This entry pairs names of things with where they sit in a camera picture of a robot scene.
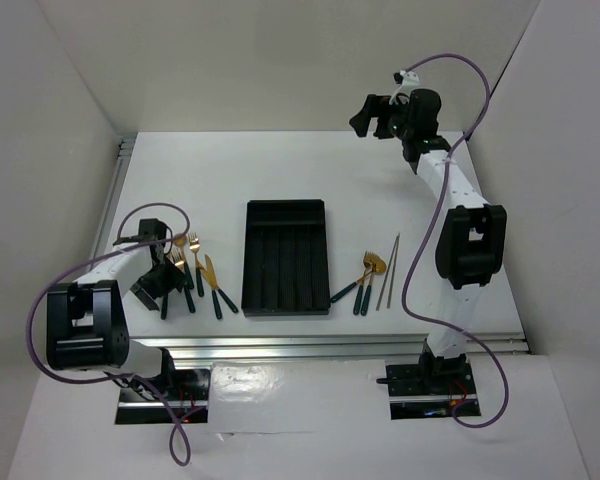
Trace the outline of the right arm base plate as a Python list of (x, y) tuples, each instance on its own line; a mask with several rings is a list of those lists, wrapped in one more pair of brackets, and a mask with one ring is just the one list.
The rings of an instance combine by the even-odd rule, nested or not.
[(392, 420), (481, 415), (473, 371), (466, 364), (458, 374), (426, 377), (416, 364), (387, 365), (376, 383), (387, 388)]

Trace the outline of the gold fork green handle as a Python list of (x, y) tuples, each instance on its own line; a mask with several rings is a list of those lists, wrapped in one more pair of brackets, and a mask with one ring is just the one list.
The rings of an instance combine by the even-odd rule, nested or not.
[(203, 297), (205, 294), (204, 282), (203, 282), (203, 277), (202, 277), (201, 264), (200, 264), (199, 258), (198, 258), (198, 253), (200, 251), (201, 244), (200, 244), (199, 238), (195, 232), (188, 234), (188, 242), (189, 242), (189, 249), (194, 255), (196, 288), (198, 291), (198, 295), (200, 297)]

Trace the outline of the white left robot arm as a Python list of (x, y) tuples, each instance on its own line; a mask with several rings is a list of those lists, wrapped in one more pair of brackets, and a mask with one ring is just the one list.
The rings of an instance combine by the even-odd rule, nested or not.
[(91, 271), (48, 291), (49, 367), (134, 374), (143, 377), (143, 388), (154, 398), (170, 397), (178, 387), (174, 361), (166, 349), (131, 338), (123, 298), (130, 294), (147, 310), (162, 313), (169, 295), (185, 289), (185, 274), (163, 246), (115, 246)]

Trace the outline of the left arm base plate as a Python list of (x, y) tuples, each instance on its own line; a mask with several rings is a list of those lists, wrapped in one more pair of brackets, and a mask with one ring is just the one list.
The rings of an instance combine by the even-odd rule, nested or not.
[[(177, 418), (184, 423), (208, 422), (209, 368), (173, 370), (151, 378)], [(117, 380), (119, 388), (116, 425), (170, 424), (171, 417), (159, 398), (137, 380)]]

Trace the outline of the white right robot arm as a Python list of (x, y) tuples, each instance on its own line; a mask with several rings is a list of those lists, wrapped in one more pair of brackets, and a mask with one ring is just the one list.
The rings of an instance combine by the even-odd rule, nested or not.
[(403, 394), (442, 394), (465, 377), (465, 334), (481, 293), (503, 263), (506, 210), (489, 203), (457, 165), (453, 147), (438, 132), (440, 109), (441, 98), (430, 89), (415, 89), (406, 101), (370, 94), (349, 121), (360, 138), (375, 121), (376, 138), (400, 140), (404, 159), (435, 194), (436, 211), (444, 217), (435, 266), (445, 287), (434, 328), (417, 365), (385, 380)]

